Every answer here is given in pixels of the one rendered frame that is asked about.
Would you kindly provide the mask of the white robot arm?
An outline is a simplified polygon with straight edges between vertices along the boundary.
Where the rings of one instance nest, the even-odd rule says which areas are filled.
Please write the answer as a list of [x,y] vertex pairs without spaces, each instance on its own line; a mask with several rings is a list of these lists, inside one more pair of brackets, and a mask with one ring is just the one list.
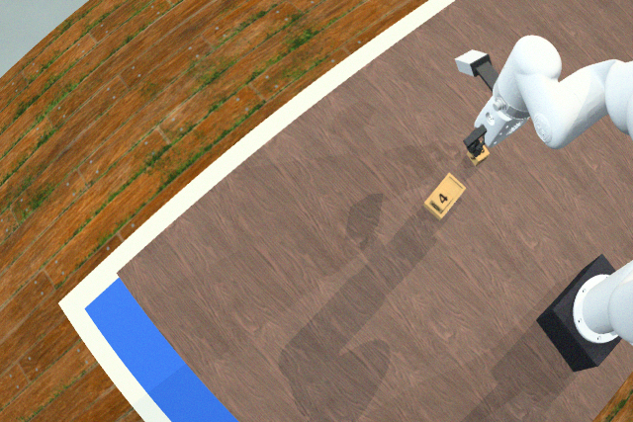
[[[455,61],[460,72],[480,75],[494,89],[495,111],[516,119],[531,117],[538,136],[552,149],[567,146],[608,111],[615,126],[633,141],[633,61],[606,60],[558,82],[560,55],[537,36],[516,43],[500,75],[483,52],[470,50]],[[574,320],[588,341],[605,343],[619,336],[633,346],[632,269],[633,260],[610,276],[589,279],[580,288]]]

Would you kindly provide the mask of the yellow number cube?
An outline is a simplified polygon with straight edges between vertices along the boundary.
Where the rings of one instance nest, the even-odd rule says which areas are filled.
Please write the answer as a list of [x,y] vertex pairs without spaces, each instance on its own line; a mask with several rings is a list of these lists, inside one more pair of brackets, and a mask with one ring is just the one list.
[[469,151],[468,151],[467,155],[469,156],[471,161],[474,163],[474,165],[478,166],[480,163],[482,163],[484,160],[487,159],[487,157],[490,155],[490,153],[488,152],[488,150],[484,146],[484,149],[482,150],[481,154],[477,158],[473,154],[471,154]]
[[429,204],[439,213],[443,213],[452,200],[453,197],[441,187],[432,197]]

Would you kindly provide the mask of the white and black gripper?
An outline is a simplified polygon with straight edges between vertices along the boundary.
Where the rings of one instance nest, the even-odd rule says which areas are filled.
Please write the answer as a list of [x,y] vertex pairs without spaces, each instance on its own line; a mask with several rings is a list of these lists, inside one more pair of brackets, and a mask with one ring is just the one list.
[[[475,129],[463,140],[468,147],[468,151],[476,158],[484,149],[483,146],[485,144],[488,147],[496,146],[528,121],[528,118],[516,119],[505,114],[503,111],[495,111],[493,107],[493,103],[495,102],[493,90],[493,96],[484,106],[475,121]],[[480,137],[484,139],[482,142],[479,141]]]

